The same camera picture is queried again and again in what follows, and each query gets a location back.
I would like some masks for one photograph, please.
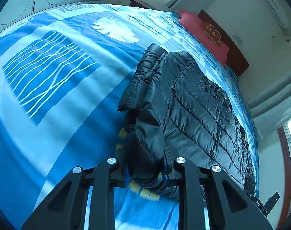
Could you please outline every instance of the headboard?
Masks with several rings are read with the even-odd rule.
[[[233,40],[227,35],[226,32],[216,23],[208,14],[203,10],[199,13],[198,17],[203,22],[211,23],[221,34],[221,41],[223,41],[229,47],[229,53],[227,54],[227,64],[232,68],[237,77],[243,74],[248,68],[249,64],[235,45]]]

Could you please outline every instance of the silver screw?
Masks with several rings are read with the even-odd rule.
[[[176,159],[176,161],[177,161],[178,163],[185,163],[185,162],[186,162],[186,159],[183,158],[183,157],[178,157],[178,158]]]
[[[221,168],[218,165],[215,165],[211,168],[213,170],[213,172],[220,172]]]
[[[81,170],[82,170],[81,167],[75,167],[72,171],[74,174],[78,174],[81,172]]]
[[[115,159],[115,158],[109,158],[108,160],[107,160],[107,162],[109,163],[109,164],[114,164],[114,163],[116,163],[117,162],[117,159]]]

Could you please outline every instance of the blue and white bedding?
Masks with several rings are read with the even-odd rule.
[[[258,181],[257,141],[236,76],[171,12],[56,8],[0,34],[0,208],[16,229],[72,167],[95,167],[123,146],[124,113],[117,105],[152,43],[189,52],[226,91]],[[135,183],[115,188],[114,201],[117,229],[177,229],[178,203]]]

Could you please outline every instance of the air conditioner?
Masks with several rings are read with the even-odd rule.
[[[272,11],[275,18],[277,19],[279,25],[282,28],[289,27],[289,21],[284,12],[284,9],[277,3],[277,1],[276,0],[264,0],[264,1],[269,6],[270,10]]]

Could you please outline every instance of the quilted jacket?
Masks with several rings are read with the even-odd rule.
[[[164,147],[173,146],[200,167],[221,166],[241,189],[255,192],[246,134],[229,97],[189,53],[167,53],[150,45],[118,110],[128,111],[124,129],[129,172],[141,187],[179,199],[179,188],[166,187],[161,175]]]

